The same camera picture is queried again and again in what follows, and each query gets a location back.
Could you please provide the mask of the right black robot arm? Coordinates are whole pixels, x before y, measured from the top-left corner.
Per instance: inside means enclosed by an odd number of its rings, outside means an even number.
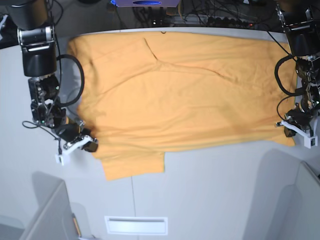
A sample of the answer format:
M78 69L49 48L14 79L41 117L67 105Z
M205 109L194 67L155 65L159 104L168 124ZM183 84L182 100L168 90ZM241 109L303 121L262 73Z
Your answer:
M66 109L80 100L85 88L85 74L79 60L70 54L61 54L57 41L55 23L49 15L45 0L2 0L8 15L17 27L17 41L21 47L23 72L28 77L31 98L30 109L35 128L55 135L58 154L68 154L75 149L94 153L98 140L85 128L84 123L68 117ZM80 88L76 97L61 102L59 94L61 77L56 71L62 70L62 60L73 61L80 73Z

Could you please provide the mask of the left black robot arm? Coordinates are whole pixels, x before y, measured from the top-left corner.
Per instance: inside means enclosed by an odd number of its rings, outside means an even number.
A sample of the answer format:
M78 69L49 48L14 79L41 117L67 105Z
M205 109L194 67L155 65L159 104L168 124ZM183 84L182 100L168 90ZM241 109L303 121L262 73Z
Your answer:
M320 113L320 21L314 17L310 0L278 0L276 10L290 52L277 62L274 76L288 98L301 97L277 125L284 127L288 138L302 133L313 138L316 126L311 122ZM295 61L295 72L301 79L301 87L293 92L283 86L279 77L280 66L288 60Z

